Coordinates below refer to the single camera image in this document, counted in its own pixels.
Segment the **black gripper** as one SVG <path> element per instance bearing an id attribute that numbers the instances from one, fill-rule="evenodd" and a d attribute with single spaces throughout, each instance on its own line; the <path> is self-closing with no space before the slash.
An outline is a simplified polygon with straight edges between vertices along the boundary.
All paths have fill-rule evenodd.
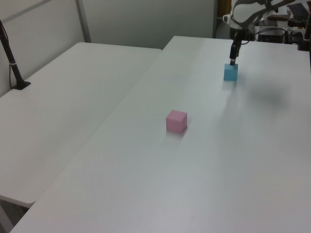
<path id="1" fill-rule="evenodd" d="M 233 32 L 233 44 L 231 45 L 229 58 L 230 58 L 230 65 L 234 66 L 236 62 L 236 58 L 240 54 L 242 41 L 244 40 L 244 30 L 233 29 L 232 32 Z"/>

